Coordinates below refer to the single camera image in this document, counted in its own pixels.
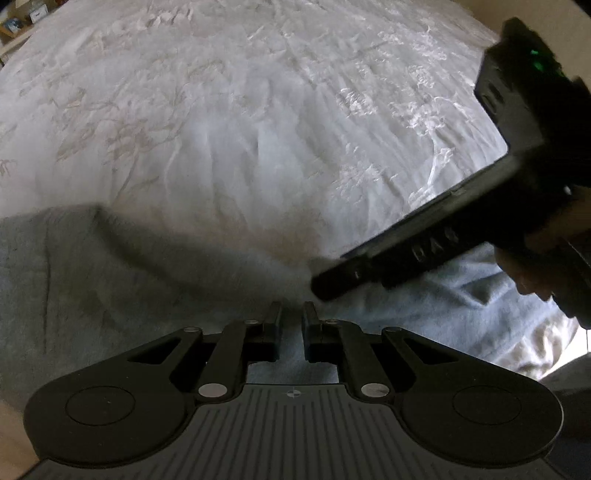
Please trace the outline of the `person's right hand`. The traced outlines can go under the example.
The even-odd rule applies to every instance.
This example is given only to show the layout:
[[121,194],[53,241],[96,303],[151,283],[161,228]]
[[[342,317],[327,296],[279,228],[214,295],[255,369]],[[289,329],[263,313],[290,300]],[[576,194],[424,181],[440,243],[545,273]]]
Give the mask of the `person's right hand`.
[[572,191],[573,204],[515,247],[495,249],[501,269],[522,295],[552,299],[569,318],[590,328],[590,189]]

